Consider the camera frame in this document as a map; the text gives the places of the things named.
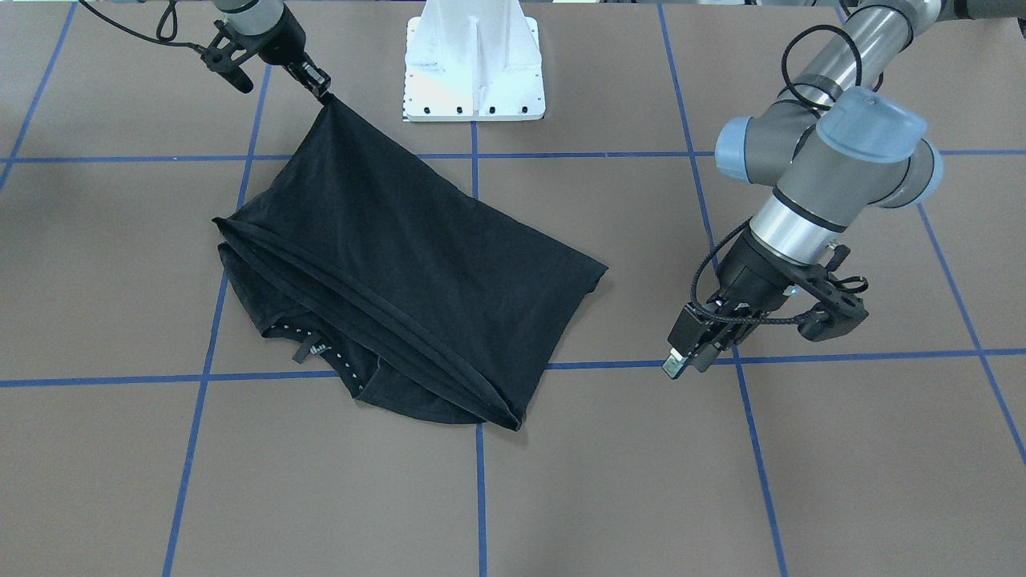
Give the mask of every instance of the white bracket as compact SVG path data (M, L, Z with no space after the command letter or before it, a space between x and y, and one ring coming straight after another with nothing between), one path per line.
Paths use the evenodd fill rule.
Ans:
M538 22L516 0L428 0L406 27L403 120L545 115Z

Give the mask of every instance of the clothing tag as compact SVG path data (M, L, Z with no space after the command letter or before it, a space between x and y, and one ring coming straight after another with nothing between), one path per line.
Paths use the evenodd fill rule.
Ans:
M321 340L320 333L311 333L306 339L300 344L300 348L297 349L295 354L292 355L292 360L299 363L303 363L307 359L308 355L320 354L328 349L328 346L321 343L317 344Z

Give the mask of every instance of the black garment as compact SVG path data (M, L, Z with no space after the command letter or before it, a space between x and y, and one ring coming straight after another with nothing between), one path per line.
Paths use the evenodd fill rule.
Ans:
M320 354L352 395L518 429L606 267L470 198L333 97L221 260L266 338Z

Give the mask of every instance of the black cloth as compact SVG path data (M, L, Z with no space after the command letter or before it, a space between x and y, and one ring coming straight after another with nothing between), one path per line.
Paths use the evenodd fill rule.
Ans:
M319 354L353 397L518 429L606 267L463 194L333 97L221 260L265 338Z

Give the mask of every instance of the black cable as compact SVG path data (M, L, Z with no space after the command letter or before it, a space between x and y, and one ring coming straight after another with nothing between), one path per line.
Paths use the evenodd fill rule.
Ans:
M194 44L192 42L168 42L168 41L164 41L164 40L158 40L156 38L150 38L149 36L140 34L137 32L135 32L134 30L132 30L132 29L126 27L126 26L122 26L122 25L120 25L120 24L112 21L111 18L105 16L103 13L100 12L100 10L97 10L97 9L93 8L92 6L90 6L89 3L86 2L85 0L78 0L78 3L81 4L82 6L84 6L85 9L89 10L90 12L92 12L93 14L95 14L97 17L100 17L100 20L106 22L107 24L113 26L114 28L116 28L116 29L118 29L118 30L120 30L122 32L125 32L127 34L130 34L130 35L134 36L135 38L139 38L140 40L146 40L147 42L152 42L154 44L159 44L160 46L180 46L180 47L184 47L184 48L191 48L193 51L195 51L195 52L197 52L199 54L202 54L203 51L204 51L203 46L200 46L199 44Z
M716 245L713 246L712 251L710 251L709 254L706 255L705 259L702 259L702 264L699 265L699 269L695 271L695 276L692 278L692 294L690 294L692 302L688 303L688 305L694 303L695 306L690 307L690 309L695 313L698 313L700 316L704 316L710 320L715 320L717 322L728 322L731 324L801 324L802 322L804 322L805 320L807 320L813 316L814 313L812 311L803 312L801 314L797 314L794 316L789 316L787 318L753 318L746 316L725 316L722 314L716 314L714 312L706 310L703 306L698 304L699 278L702 276L702 271L705 270L706 266L708 266L710 262L712 262L712 259L713 257L716 256L716 253L719 253L723 248L723 246L725 246L726 243L731 241L732 238L738 236L739 234L741 234L741 231L745 230L745 228L748 226L749 221L751 221L751 219L748 219L747 221L741 223L741 226L731 231L731 234L724 236L723 239L720 240L718 243L716 243Z
M787 47L784 48L784 54L780 59L780 72L781 75L784 77L785 87L789 92L791 92L792 95L794 95L795 99L798 100L798 102L805 105L805 107L812 110L826 111L830 110L831 107L829 105L815 103L806 99L805 97L801 95L795 88L794 82L791 80L791 75L787 72L787 59L789 55L791 55L791 49L794 48L795 44L801 41L801 39L804 38L805 36L808 36L810 34L814 32L819 32L821 30L833 32L834 34L839 36L841 40L844 41L845 44L847 44L847 47L851 48L852 50L852 55L855 57L855 85L858 86L862 84L862 54L859 53L859 46L856 45L855 40L853 40L852 37L846 32L844 32L840 28L837 28L836 26L831 26L829 24L816 25L814 27L805 29L801 34L795 36L791 40L791 42L787 45Z
M167 7L164 8L164 13L160 16L160 22L157 23L157 40L161 42L170 42L179 35L179 11L175 8L179 0L167 0ZM164 26L167 24L167 16L171 16L171 34L164 36Z

